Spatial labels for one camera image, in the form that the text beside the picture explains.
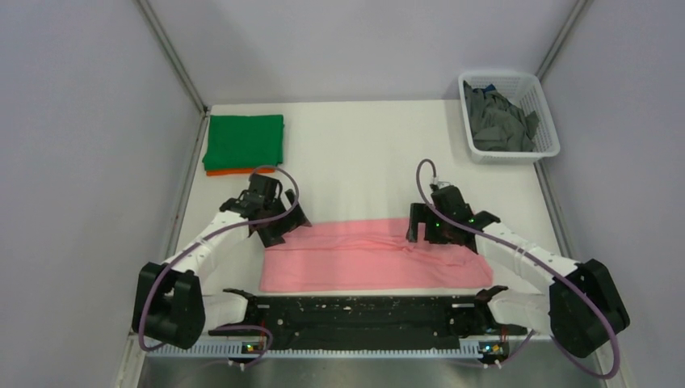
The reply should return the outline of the pink t shirt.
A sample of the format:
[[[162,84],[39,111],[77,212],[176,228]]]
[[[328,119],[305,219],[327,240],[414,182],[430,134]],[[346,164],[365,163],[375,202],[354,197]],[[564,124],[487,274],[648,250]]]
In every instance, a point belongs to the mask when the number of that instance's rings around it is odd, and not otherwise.
[[[493,284],[482,255],[456,244],[406,239],[409,221],[390,218],[302,226],[264,251],[265,293],[390,289],[479,289]]]

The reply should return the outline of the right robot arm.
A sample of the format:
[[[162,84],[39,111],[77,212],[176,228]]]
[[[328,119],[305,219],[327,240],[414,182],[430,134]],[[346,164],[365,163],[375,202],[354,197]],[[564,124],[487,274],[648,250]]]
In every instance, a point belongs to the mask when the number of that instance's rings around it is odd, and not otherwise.
[[[429,243],[466,247],[513,272],[533,288],[517,292],[504,285],[481,291],[482,306],[473,311],[476,327],[495,333],[504,324],[552,336],[572,356],[585,358],[617,336],[630,317],[607,266],[556,255],[522,238],[487,211],[475,213],[452,185],[431,187],[431,203],[410,206],[408,241],[418,240],[420,226]]]

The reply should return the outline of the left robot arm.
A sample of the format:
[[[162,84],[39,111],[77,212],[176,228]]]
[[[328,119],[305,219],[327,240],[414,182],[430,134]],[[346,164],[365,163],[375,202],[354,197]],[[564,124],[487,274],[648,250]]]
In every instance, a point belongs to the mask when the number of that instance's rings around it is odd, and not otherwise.
[[[142,350],[164,345],[191,348],[205,332],[231,326],[240,334],[256,329],[259,313],[238,291],[209,294],[205,283],[234,246],[258,235],[263,247],[310,226],[299,204],[300,188],[286,190],[277,178],[251,173],[248,187],[229,198],[208,225],[180,252],[148,262],[138,274],[132,331]]]

